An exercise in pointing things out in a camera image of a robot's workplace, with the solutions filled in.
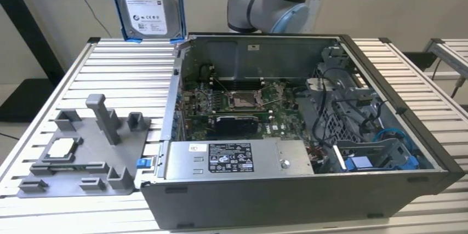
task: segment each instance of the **hard drive label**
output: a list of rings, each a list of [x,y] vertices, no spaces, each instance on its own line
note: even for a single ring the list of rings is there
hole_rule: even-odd
[[[209,144],[208,170],[212,173],[253,172],[250,144]]]
[[[148,35],[168,33],[164,0],[125,0],[125,3],[133,30]]]

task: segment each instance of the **power supply label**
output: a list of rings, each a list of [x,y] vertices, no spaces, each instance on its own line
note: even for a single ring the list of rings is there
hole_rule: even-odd
[[[250,144],[209,144],[208,170],[212,173],[253,172]]]

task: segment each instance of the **aluminum work table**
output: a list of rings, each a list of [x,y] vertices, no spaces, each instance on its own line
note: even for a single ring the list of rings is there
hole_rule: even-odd
[[[437,57],[468,78],[468,39],[430,39],[424,49]]]
[[[430,82],[393,44],[354,39],[389,84],[468,171],[468,115]],[[144,156],[157,142],[172,74],[173,46],[166,41],[128,43],[101,39],[88,43],[36,119],[0,167],[0,231],[12,233],[124,233],[158,229],[140,192],[128,196],[16,197],[21,178],[50,140],[58,110],[77,108],[90,117],[85,99],[102,93],[108,108],[124,117],[137,111],[152,118]],[[250,227],[194,233],[468,233],[468,176],[436,196],[418,197],[389,219]]]

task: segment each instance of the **white sticker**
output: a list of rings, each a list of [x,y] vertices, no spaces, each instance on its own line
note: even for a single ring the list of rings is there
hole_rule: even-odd
[[[206,152],[206,144],[189,144],[188,151],[189,152]]]
[[[162,0],[125,0],[133,29],[141,34],[168,33]]]
[[[254,44],[254,45],[248,45],[246,46],[246,50],[260,50],[260,45]]]

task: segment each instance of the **blue latch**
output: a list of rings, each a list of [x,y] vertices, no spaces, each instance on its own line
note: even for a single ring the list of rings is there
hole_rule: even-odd
[[[137,160],[137,169],[150,168],[150,167],[152,167],[152,160],[150,159],[140,158]]]

